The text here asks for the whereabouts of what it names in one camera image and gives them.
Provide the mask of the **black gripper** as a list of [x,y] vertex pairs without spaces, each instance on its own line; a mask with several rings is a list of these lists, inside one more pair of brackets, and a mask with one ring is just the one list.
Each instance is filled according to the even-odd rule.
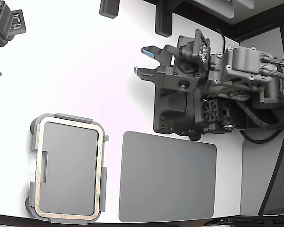
[[171,66],[173,51],[175,48],[171,45],[165,45],[163,49],[156,46],[147,46],[141,49],[141,52],[150,58],[157,60],[161,66],[156,69],[134,68],[135,74],[144,81],[150,81],[156,87],[193,93],[203,76],[200,72],[186,74],[177,67]]

